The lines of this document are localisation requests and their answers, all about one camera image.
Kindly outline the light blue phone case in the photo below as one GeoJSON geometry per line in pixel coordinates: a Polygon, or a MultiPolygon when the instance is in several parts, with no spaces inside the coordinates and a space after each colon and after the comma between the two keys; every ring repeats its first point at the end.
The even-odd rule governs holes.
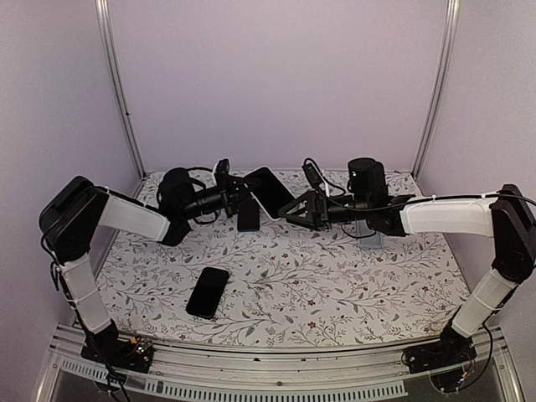
{"type": "Polygon", "coordinates": [[[368,227],[365,220],[356,222],[358,244],[363,249],[378,249],[383,246],[382,235],[368,227]]]}

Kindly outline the right arm base with board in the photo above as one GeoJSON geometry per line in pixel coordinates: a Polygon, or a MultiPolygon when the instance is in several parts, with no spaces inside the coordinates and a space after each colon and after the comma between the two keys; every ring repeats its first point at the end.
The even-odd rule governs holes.
{"type": "Polygon", "coordinates": [[[457,393],[474,369],[476,349],[472,339],[438,340],[403,350],[401,363],[411,374],[428,373],[432,386],[443,394],[457,393]]]}

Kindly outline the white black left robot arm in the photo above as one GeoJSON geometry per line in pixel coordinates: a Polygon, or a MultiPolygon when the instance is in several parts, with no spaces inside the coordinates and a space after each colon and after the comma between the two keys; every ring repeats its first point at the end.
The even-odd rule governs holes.
{"type": "Polygon", "coordinates": [[[40,245],[52,259],[54,284],[63,289],[84,328],[95,335],[90,345],[106,363],[118,363],[125,351],[121,340],[105,332],[114,325],[90,262],[90,243],[97,228],[112,228],[174,247],[191,230],[190,221],[219,212],[232,217],[260,186],[257,178],[230,174],[227,160],[212,169],[212,187],[190,173],[184,167],[166,172],[157,188],[155,207],[77,176],[39,216],[40,245]]]}

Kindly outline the left arm base with board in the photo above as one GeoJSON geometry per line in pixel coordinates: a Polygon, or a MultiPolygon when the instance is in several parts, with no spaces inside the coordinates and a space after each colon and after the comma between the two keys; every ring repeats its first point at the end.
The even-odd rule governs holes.
{"type": "Polygon", "coordinates": [[[85,340],[80,356],[97,363],[108,363],[113,368],[147,374],[152,365],[152,341],[136,336],[127,340],[117,336],[90,337],[85,340]]]}

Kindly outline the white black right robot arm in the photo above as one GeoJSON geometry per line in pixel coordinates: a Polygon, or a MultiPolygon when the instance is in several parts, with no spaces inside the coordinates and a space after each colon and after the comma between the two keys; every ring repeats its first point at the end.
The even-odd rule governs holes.
{"type": "Polygon", "coordinates": [[[495,257],[488,273],[457,310],[433,348],[433,358],[450,365],[466,349],[464,339],[526,281],[535,268],[533,200],[513,184],[495,193],[418,197],[389,194],[384,166],[369,157],[348,163],[348,194],[330,196],[316,163],[302,165],[311,190],[279,209],[291,224],[313,230],[363,221],[373,232],[394,237],[424,233],[480,235],[493,239],[495,257]]]}

